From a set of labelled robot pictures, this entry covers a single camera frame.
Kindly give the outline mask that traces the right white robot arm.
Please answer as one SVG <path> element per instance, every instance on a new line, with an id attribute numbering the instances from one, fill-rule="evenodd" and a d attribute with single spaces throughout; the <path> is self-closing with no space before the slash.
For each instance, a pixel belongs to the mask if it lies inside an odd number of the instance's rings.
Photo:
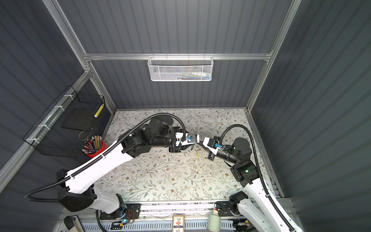
<path id="1" fill-rule="evenodd" d="M 230 196 L 231 212 L 245 217 L 259 232 L 302 232 L 267 188 L 257 166 L 251 161 L 247 139 L 237 138 L 231 146 L 205 138 L 203 145 L 212 156 L 231 161 L 230 171 L 242 190 Z"/>

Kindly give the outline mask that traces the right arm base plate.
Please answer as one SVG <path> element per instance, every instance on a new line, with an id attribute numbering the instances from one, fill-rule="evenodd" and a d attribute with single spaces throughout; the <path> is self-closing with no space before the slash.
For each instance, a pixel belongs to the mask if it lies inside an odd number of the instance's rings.
<path id="1" fill-rule="evenodd" d="M 214 204 L 220 217 L 237 217 L 241 214 L 237 208 L 237 204 L 233 201 L 217 201 Z"/>

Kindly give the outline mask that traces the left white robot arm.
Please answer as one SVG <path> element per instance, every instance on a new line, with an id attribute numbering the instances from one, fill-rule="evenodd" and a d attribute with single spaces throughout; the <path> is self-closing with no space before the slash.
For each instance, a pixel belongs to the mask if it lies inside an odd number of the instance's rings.
<path id="1" fill-rule="evenodd" d="M 59 192 L 58 202 L 71 212 L 86 208 L 106 214 L 126 215 L 127 208 L 119 194 L 99 190 L 95 182 L 125 162 L 148 153 L 153 147 L 180 151 L 198 143 L 200 137 L 187 133 L 184 124 L 173 126 L 180 119 L 168 113 L 154 114 L 121 135 L 102 153 L 84 165 L 66 172 L 68 180 Z"/>

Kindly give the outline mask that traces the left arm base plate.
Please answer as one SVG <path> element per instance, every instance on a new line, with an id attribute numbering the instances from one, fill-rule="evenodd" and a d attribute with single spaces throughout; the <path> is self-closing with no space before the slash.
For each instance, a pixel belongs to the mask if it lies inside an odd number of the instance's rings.
<path id="1" fill-rule="evenodd" d="M 112 214 L 101 212 L 99 218 L 101 220 L 134 220 L 138 219 L 141 211 L 141 204 L 126 204 L 125 209 L 119 208 Z"/>

